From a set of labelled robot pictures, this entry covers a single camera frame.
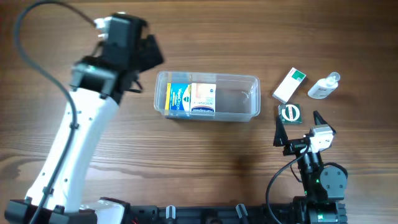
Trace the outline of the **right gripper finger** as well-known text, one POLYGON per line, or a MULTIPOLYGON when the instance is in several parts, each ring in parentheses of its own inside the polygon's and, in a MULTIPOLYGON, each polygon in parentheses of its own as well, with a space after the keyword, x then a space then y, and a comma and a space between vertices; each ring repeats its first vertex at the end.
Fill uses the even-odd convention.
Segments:
POLYGON ((276 117, 276 127, 275 127, 275 136, 273 141, 273 146, 282 147, 286 146, 289 143, 289 139, 287 133, 284 128, 284 124, 279 116, 276 117))
POLYGON ((320 115, 320 113, 318 111, 313 112, 313 118, 314 118, 315 125, 327 124, 329 126, 329 128, 332 130, 332 133, 336 134, 336 130, 323 119, 323 117, 320 115))

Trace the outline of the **blue yellow VapoDrops box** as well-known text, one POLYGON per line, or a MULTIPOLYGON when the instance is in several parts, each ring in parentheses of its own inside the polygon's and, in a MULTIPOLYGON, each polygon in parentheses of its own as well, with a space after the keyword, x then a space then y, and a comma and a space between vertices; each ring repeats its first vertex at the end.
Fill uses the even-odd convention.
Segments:
POLYGON ((168 83, 165 99, 165 116, 187 118, 190 113, 191 84, 168 83))

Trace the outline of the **white Hansaplast box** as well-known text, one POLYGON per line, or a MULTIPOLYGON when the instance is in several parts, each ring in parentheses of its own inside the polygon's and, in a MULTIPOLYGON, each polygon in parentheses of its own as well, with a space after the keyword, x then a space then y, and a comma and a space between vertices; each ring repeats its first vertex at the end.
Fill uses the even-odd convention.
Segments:
POLYGON ((192 83, 190 111, 214 115, 216 106, 216 84, 192 83))

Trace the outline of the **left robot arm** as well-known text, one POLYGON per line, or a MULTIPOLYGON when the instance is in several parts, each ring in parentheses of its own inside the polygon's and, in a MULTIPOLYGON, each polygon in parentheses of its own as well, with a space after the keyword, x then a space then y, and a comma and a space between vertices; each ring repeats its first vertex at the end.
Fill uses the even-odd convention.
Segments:
POLYGON ((74 64, 60 129, 25 197, 9 202, 9 223, 122 223, 128 213, 128 203, 110 198, 82 204, 85 177, 123 94, 164 60, 145 20, 115 13, 94 24, 103 40, 74 64))

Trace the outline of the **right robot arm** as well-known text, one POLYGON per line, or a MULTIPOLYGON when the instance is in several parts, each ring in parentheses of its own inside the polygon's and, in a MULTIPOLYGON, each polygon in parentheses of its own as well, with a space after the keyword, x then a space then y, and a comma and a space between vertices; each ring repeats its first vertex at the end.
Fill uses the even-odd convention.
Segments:
POLYGON ((315 125, 300 139, 289 139, 280 117, 276 118, 273 146, 283 147, 284 156, 295 159, 271 178, 266 189, 266 206, 275 223, 336 223, 348 222, 345 198, 348 171, 335 162, 323 162, 321 152, 331 148, 336 131, 319 114, 313 112, 315 125), (276 178, 293 164, 298 165, 299 182, 304 196, 294 197, 288 205, 271 205, 269 196, 276 178))

